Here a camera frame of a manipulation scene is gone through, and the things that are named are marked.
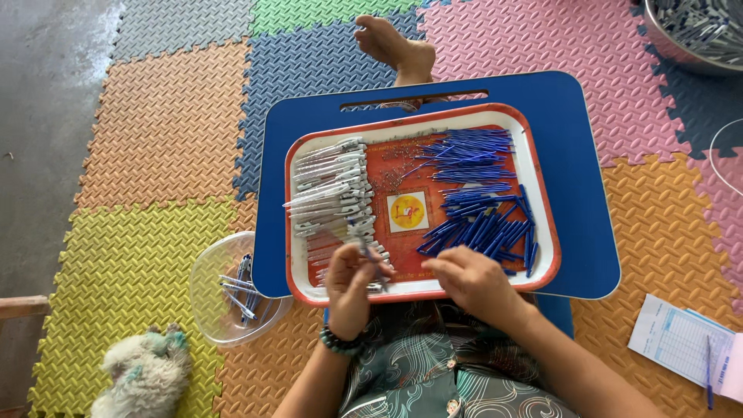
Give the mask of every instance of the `tray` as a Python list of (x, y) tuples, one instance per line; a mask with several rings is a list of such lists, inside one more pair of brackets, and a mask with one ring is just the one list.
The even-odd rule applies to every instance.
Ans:
[[(502, 127), (509, 129), (513, 136), (515, 153), (513, 154), (513, 168), (518, 179), (514, 184), (524, 185), (531, 202), (536, 222), (536, 239), (539, 242), (539, 254), (533, 266), (530, 277), (526, 271), (518, 271), (510, 277), (514, 287), (520, 292), (537, 290), (552, 280), (559, 268), (562, 254), (557, 239), (557, 230), (552, 218), (547, 198), (544, 180), (542, 178), (539, 160), (536, 156), (536, 147), (531, 136), (531, 129), (524, 115), (511, 106), (500, 103), (487, 103), (469, 106), (461, 109), (436, 112), (427, 115), (411, 116), (387, 122), (370, 123), (352, 126), (344, 129), (334, 129), (324, 132), (315, 132), (305, 135), (289, 149), (285, 162), (285, 198), (290, 200), (296, 192), (296, 185), (292, 180), (293, 163), (306, 152), (335, 144), (348, 136), (362, 136), (374, 143), (366, 150), (369, 161), (369, 176), (374, 175), (375, 153), (382, 148), (393, 144), (404, 144), (409, 140), (386, 141), (394, 137), (413, 137), (416, 133), (435, 129), (464, 129), (482, 127)], [(371, 206), (377, 220), (374, 229), (377, 233), (374, 238), (390, 251), (391, 262), (400, 274), (393, 277), (389, 292), (371, 295), (372, 303), (388, 303), (405, 300), (420, 300), (444, 298), (446, 295), (438, 281), (430, 273), (421, 271), (420, 261), (425, 257), (415, 251), (415, 247), (423, 243), (421, 236), (429, 229), (442, 223), (446, 216), (438, 207), (441, 195), (438, 190), (447, 184), (428, 180), (430, 173), (421, 175), (422, 180), (406, 179), (400, 185), (399, 193), (378, 193), (372, 198)], [(390, 228), (389, 213), (387, 211), (387, 196), (418, 192), (418, 196), (425, 195), (428, 227), (414, 231), (393, 232)], [(296, 238), (292, 234), (293, 223), (285, 216), (286, 252), (290, 256), (286, 260), (287, 282), (295, 298), (303, 300), (313, 306), (327, 306), (328, 296), (324, 288), (313, 286), (311, 267), (306, 258), (305, 240)]]

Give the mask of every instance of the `metal bowl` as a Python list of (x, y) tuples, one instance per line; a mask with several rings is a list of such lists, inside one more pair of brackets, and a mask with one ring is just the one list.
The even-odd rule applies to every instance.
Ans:
[(645, 0), (645, 26), (650, 42), (662, 56), (676, 62), (688, 71), (697, 74), (733, 76), (743, 74), (743, 66), (716, 62), (691, 52), (676, 42), (661, 26), (655, 15), (655, 1)]

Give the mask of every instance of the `clear plastic container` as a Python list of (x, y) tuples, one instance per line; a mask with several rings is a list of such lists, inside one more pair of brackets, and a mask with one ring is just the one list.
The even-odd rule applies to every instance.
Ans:
[[(253, 254), (256, 235), (252, 231), (238, 232), (212, 244), (198, 256), (191, 268), (189, 288), (191, 309), (196, 325), (204, 337), (220, 347), (234, 347), (258, 338), (286, 315), (293, 298), (261, 297), (253, 313), (258, 319), (243, 321), (241, 310), (230, 302), (220, 284), (220, 275), (237, 277), (245, 254)], [(238, 293), (238, 299), (245, 293)]]

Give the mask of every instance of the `gray foam tile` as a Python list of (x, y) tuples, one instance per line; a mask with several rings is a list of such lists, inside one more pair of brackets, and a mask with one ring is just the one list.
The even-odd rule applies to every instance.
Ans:
[(128, 62), (162, 51), (191, 51), (248, 35), (250, 0), (128, 0), (114, 41), (113, 60)]

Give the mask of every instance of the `blue pen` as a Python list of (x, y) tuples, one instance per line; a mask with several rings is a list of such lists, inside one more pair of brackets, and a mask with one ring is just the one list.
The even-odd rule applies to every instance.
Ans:
[(707, 409), (712, 410), (714, 404), (714, 393), (710, 383), (710, 368), (712, 367), (712, 345), (710, 345), (710, 336), (707, 336)]

